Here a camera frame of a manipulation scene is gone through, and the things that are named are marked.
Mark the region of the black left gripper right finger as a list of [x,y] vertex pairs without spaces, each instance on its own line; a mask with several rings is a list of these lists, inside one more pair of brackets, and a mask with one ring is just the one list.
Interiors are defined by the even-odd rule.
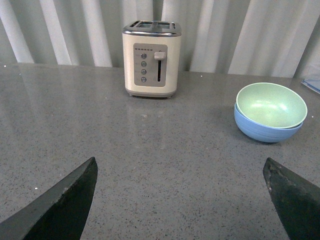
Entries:
[[272,158],[263,167],[271,201],[291,240],[320,238],[320,188]]

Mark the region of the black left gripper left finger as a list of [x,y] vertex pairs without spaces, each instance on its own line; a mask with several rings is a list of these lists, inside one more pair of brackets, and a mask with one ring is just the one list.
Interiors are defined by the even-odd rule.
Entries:
[[79,240],[98,177],[91,157],[30,204],[0,224],[2,240]]

